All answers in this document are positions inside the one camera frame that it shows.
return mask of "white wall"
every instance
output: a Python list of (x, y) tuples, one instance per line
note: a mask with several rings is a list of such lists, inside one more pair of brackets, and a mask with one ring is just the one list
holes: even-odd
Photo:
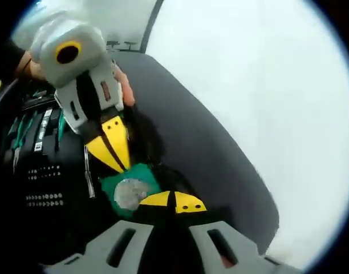
[(90, 22), (101, 29), (106, 40), (121, 44), (116, 49), (128, 49), (124, 42), (136, 42), (133, 50), (140, 48), (149, 17), (156, 0), (41, 0), (22, 18), (14, 34), (15, 42), (28, 49), (39, 27), (48, 21), (48, 16), (68, 10), (75, 18)]
[(280, 214), (268, 254), (306, 268), (349, 210), (349, 66), (301, 0), (166, 0), (156, 58), (217, 117)]

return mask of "gray table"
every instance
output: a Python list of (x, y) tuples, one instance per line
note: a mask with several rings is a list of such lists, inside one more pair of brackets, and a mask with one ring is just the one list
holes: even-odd
[(228, 210), (235, 228), (265, 253), (278, 229), (278, 210), (234, 139), (152, 57), (124, 52), (113, 57), (128, 75), (138, 109), (164, 142), (162, 162), (190, 181), (208, 209)]

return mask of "green mat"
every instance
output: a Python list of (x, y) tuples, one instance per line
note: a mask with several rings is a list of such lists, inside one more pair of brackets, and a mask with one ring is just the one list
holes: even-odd
[(115, 189), (122, 182), (125, 184), (125, 179), (137, 179), (142, 183), (147, 184), (147, 196), (161, 192), (161, 189), (156, 181), (151, 169), (146, 164), (137, 164), (130, 170), (112, 177), (100, 179), (102, 190), (106, 193), (115, 212), (121, 217), (130, 218), (133, 214), (132, 210), (121, 208), (114, 199)]

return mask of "yellow circle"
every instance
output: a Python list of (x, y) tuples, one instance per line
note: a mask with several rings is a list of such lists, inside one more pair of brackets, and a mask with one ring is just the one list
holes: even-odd
[[(74, 58), (73, 58), (70, 62), (66, 62), (66, 63), (62, 63), (62, 62), (58, 61), (58, 56), (59, 56), (59, 54), (62, 52), (62, 50), (67, 49), (67, 48), (69, 48), (69, 47), (74, 47), (74, 48), (76, 48), (77, 51), (78, 51), (77, 54), (74, 56)], [(79, 55), (79, 53), (80, 53), (80, 51), (81, 51), (81, 48), (82, 48), (81, 44), (80, 44), (79, 42), (77, 42), (77, 41), (67, 41), (67, 42), (64, 42), (64, 43), (60, 44), (60, 45), (56, 48), (56, 50), (55, 50), (55, 60), (56, 60), (59, 64), (71, 63), (71, 62)]]

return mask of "black dot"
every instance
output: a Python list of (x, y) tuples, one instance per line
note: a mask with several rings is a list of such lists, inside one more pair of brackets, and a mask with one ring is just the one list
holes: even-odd
[(77, 55), (78, 55), (78, 48), (77, 47), (67, 46), (67, 47), (62, 48), (58, 52), (58, 55), (56, 56), (56, 60), (60, 64), (69, 64), (74, 59), (76, 59)]

